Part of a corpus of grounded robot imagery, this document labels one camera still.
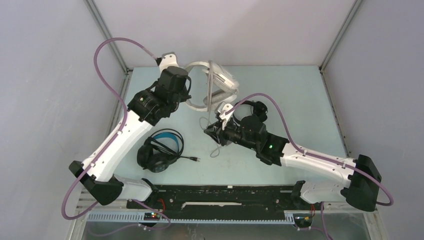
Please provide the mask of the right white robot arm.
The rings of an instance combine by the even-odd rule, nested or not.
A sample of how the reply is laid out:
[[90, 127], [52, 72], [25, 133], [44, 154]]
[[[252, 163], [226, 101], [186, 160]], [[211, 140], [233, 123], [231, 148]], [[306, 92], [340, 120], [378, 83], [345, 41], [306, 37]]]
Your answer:
[[221, 146], [233, 143], [255, 151], [255, 156], [266, 165], [304, 169], [334, 180], [334, 184], [323, 187], [298, 181], [290, 196], [297, 209], [320, 202], [346, 201], [358, 210], [373, 212], [378, 205], [382, 177], [366, 155], [342, 159], [295, 147], [287, 138], [268, 132], [266, 125], [253, 115], [244, 117], [239, 124], [232, 119], [218, 120], [203, 132]]

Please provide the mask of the small black on-ear headphones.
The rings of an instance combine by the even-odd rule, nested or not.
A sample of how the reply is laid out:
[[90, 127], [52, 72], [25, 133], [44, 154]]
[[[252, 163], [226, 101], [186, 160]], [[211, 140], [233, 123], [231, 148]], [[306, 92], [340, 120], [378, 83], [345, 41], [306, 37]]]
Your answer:
[[248, 105], [250, 106], [251, 115], [243, 117], [241, 120], [237, 119], [235, 115], [233, 115], [233, 120], [237, 124], [241, 124], [242, 122], [246, 122], [247, 120], [254, 120], [260, 123], [264, 123], [267, 119], [268, 107], [261, 101], [250, 101], [246, 100], [244, 102], [237, 102], [236, 104]]

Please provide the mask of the white gaming headset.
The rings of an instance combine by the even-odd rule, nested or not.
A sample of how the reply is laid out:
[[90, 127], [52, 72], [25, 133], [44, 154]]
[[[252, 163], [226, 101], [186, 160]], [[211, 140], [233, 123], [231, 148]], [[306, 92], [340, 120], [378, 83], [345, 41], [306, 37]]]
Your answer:
[[186, 105], [197, 112], [207, 112], [207, 124], [211, 124], [211, 113], [220, 104], [232, 103], [239, 93], [239, 82], [222, 65], [209, 61], [194, 61], [187, 64], [184, 69], [190, 73], [194, 67], [204, 67], [202, 70], [207, 76], [206, 97], [203, 105], [197, 105], [187, 100]]

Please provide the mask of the black headset with blue band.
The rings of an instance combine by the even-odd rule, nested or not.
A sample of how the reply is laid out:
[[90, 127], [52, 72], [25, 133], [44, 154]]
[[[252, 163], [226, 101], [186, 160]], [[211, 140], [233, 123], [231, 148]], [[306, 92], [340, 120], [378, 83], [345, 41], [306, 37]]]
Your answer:
[[[160, 142], [160, 139], [171, 139], [176, 144], [176, 150]], [[171, 128], [163, 128], [152, 133], [138, 149], [137, 164], [143, 170], [152, 173], [161, 173], [177, 160], [183, 158], [199, 162], [195, 156], [183, 156], [185, 141], [180, 132]]]

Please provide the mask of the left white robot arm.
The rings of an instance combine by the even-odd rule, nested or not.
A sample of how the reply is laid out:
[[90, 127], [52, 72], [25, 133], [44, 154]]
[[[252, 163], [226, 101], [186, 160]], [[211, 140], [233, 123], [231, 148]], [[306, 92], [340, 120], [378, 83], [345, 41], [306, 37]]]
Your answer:
[[115, 169], [135, 143], [161, 119], [168, 118], [181, 102], [191, 98], [188, 72], [177, 66], [161, 71], [149, 88], [136, 93], [122, 118], [103, 144], [84, 161], [73, 161], [69, 170], [94, 199], [103, 206], [118, 199], [138, 200], [145, 208], [153, 208], [158, 194], [146, 179], [116, 175]]

